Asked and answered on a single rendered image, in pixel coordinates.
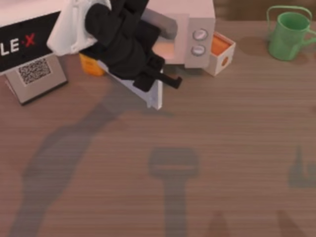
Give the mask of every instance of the wood grain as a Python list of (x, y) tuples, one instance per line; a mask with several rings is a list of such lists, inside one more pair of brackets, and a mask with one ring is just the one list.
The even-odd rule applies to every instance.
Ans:
[(167, 67), (184, 83), (159, 112), (78, 55), (61, 58), (69, 85), (25, 107), (1, 78), (0, 236), (316, 236), (315, 46), (277, 61), (266, 28), (218, 22), (232, 64)]

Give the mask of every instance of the green mug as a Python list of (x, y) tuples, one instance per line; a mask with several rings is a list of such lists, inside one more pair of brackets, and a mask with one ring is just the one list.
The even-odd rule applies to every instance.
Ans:
[[(309, 18), (296, 12), (285, 12), (277, 17), (275, 30), (271, 33), (269, 13), (271, 9), (298, 9), (308, 13)], [(303, 46), (316, 43), (316, 32), (310, 30), (312, 13), (300, 6), (272, 6), (267, 10), (267, 22), (269, 27), (269, 53), (282, 61), (293, 60)], [(315, 37), (305, 40), (306, 33), (314, 34)]]

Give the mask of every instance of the qr code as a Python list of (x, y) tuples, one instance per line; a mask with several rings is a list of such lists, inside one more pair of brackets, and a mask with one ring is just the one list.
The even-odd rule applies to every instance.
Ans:
[(51, 74), (51, 69), (45, 59), (39, 59), (18, 69), (22, 81), (29, 85), (43, 77)]

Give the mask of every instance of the toy microwave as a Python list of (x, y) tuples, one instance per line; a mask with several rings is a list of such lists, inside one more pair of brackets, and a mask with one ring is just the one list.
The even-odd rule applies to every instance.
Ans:
[(159, 38), (154, 46), (166, 64), (208, 67), (215, 29), (213, 0), (150, 0), (147, 8), (177, 21), (175, 40)]

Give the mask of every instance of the gray box with qr code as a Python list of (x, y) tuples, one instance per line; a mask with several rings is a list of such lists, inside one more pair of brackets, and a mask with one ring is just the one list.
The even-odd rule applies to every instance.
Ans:
[(20, 65), (5, 75), (7, 85), (21, 105), (28, 104), (68, 82), (58, 58), (53, 54)]

